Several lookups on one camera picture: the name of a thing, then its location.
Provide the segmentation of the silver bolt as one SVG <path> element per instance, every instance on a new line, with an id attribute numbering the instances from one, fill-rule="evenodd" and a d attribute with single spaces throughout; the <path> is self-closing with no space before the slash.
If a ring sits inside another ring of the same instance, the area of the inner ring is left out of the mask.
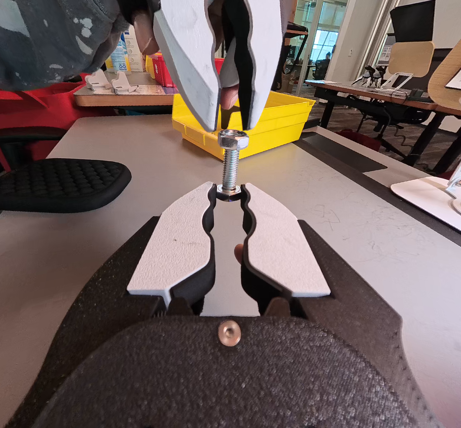
<path id="1" fill-rule="evenodd" d="M 241 187 L 237 184 L 239 150 L 225 149 L 222 183 L 217 185 L 216 197 L 225 202 L 240 200 Z"/>

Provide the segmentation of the yellow plastic bin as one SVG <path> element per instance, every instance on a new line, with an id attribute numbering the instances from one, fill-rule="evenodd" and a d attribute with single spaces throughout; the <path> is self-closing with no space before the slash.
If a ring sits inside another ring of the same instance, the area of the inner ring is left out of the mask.
<path id="1" fill-rule="evenodd" d="M 240 152 L 244 159 L 298 140 L 315 101 L 271 91 L 258 124 L 249 135 L 249 146 Z M 216 132 L 206 132 L 194 118 L 181 95 L 173 97 L 172 125 L 184 140 L 223 160 L 224 150 L 218 146 L 218 132 L 223 128 L 242 129 L 239 102 L 222 115 L 218 114 Z"/>

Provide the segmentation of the wooden edged side table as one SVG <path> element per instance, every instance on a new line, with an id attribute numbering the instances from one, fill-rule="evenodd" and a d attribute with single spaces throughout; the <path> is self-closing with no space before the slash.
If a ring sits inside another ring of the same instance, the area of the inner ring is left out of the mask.
<path id="1" fill-rule="evenodd" d="M 127 74 L 130 85 L 151 87 L 145 94 L 132 92 L 130 94 L 116 95 L 115 93 L 97 93 L 87 87 L 82 87 L 74 93 L 78 106 L 172 106 L 173 98 L 178 90 L 173 87 L 163 87 L 147 72 L 131 72 Z"/>

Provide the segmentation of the person's left forearm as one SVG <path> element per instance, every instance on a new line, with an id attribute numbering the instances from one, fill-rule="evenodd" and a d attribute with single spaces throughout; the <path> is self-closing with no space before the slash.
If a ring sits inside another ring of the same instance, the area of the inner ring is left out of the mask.
<path id="1" fill-rule="evenodd" d="M 44 88 L 99 69 L 129 24 L 117 0 L 0 0 L 1 90 Z"/>

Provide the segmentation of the red tote bag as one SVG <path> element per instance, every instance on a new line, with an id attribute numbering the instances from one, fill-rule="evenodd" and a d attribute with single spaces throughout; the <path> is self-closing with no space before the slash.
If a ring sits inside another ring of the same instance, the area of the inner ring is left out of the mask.
<path id="1" fill-rule="evenodd" d="M 0 91 L 0 127 L 53 127 L 68 131 L 80 118 L 114 116 L 111 107 L 78 106 L 74 93 L 84 83 L 61 82 L 49 87 Z"/>

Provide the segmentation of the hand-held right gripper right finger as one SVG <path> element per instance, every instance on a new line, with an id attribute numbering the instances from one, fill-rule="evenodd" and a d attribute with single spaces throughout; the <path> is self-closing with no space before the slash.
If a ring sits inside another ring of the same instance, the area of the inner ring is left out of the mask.
<path id="1" fill-rule="evenodd" d="M 273 298 L 289 305 L 298 298 L 331 294 L 298 218 L 282 203 L 251 183 L 241 187 L 243 243 L 241 283 L 266 308 Z"/>

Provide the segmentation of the person's left hand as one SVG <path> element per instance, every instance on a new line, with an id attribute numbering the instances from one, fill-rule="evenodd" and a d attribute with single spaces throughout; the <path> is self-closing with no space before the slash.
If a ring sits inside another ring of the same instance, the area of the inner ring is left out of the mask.
<path id="1" fill-rule="evenodd" d="M 159 45 L 153 33 L 153 16 L 146 10 L 138 10 L 133 14 L 133 23 L 141 53 L 153 57 L 159 51 Z M 235 105 L 238 99 L 238 89 L 239 84 L 222 88 L 220 104 L 223 110 L 228 110 Z"/>

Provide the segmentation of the blue white wipes canister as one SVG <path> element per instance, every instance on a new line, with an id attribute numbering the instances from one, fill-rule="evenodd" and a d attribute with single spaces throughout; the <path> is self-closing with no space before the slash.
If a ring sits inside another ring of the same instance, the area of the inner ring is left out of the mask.
<path id="1" fill-rule="evenodd" d="M 112 52 L 110 58 L 106 61 L 107 70 L 111 72 L 130 71 L 130 62 L 124 39 L 124 33 L 121 34 L 120 40 Z"/>

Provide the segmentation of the tall wooden desk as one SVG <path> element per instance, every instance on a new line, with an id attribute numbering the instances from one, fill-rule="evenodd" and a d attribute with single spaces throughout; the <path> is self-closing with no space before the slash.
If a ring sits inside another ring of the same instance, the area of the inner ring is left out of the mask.
<path id="1" fill-rule="evenodd" d="M 287 24 L 285 39 L 292 39 L 301 36 L 304 39 L 308 37 L 308 29 L 305 26 L 297 25 L 291 21 Z"/>

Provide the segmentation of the black monitor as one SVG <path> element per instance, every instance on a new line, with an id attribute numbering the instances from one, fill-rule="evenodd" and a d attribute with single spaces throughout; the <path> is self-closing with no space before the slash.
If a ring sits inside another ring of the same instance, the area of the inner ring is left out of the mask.
<path id="1" fill-rule="evenodd" d="M 407 4 L 390 10 L 396 43 L 432 41 L 436 0 Z"/>

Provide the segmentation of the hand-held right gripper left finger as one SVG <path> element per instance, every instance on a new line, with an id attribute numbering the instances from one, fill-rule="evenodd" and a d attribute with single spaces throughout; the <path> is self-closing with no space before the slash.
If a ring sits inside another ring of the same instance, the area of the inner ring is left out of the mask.
<path id="1" fill-rule="evenodd" d="M 216 185 L 205 182 L 161 214 L 127 285 L 131 295 L 174 298 L 190 306 L 202 301 L 215 282 Z"/>

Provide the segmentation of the silver hex nut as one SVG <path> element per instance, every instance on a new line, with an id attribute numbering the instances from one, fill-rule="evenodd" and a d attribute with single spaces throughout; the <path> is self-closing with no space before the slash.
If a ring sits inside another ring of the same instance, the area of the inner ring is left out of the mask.
<path id="1" fill-rule="evenodd" d="M 218 145 L 225 150 L 240 151 L 248 147 L 249 136 L 240 130 L 221 130 L 218 133 Z"/>

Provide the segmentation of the red plastic bin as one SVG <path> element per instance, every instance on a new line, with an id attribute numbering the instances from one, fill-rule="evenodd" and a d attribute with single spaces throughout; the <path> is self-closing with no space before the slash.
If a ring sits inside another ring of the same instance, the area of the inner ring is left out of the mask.
<path id="1" fill-rule="evenodd" d="M 155 70 L 155 80 L 163 87 L 177 88 L 173 82 L 170 72 L 166 66 L 164 57 L 161 52 L 158 52 L 151 56 L 153 59 L 153 65 Z"/>

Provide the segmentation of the wooden top desk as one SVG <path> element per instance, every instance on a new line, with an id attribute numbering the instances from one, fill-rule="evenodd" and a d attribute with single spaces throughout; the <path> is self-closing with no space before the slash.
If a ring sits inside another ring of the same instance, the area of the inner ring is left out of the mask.
<path id="1" fill-rule="evenodd" d="M 355 95 L 359 99 L 365 101 L 377 99 L 395 104 L 412 106 L 418 109 L 429 111 L 430 114 L 434 113 L 433 119 L 427 126 L 425 126 L 425 129 L 422 131 L 421 135 L 418 137 L 418 140 L 410 149 L 410 152 L 406 154 L 407 157 L 405 159 L 402 158 L 403 163 L 409 166 L 414 166 L 417 163 L 417 160 L 421 157 L 424 150 L 435 136 L 436 131 L 441 126 L 442 121 L 445 119 L 445 117 L 450 116 L 449 114 L 438 112 L 438 105 L 430 98 L 415 98 L 401 89 L 392 92 L 385 92 L 376 88 L 345 85 L 325 80 L 305 80 L 305 83 L 315 87 L 315 97 L 326 100 L 326 107 L 320 120 L 320 126 L 322 128 L 327 128 L 334 107 L 340 105 L 347 106 L 346 103 L 348 100 L 345 99 L 345 97 L 348 95 Z"/>

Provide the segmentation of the dark red bag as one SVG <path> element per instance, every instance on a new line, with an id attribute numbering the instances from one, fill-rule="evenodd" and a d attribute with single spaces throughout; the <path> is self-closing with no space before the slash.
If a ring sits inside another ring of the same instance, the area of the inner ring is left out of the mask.
<path id="1" fill-rule="evenodd" d="M 336 133 L 346 139 L 349 139 L 376 152 L 378 152 L 381 148 L 381 142 L 379 140 L 362 133 L 352 131 L 351 129 L 343 129 Z"/>

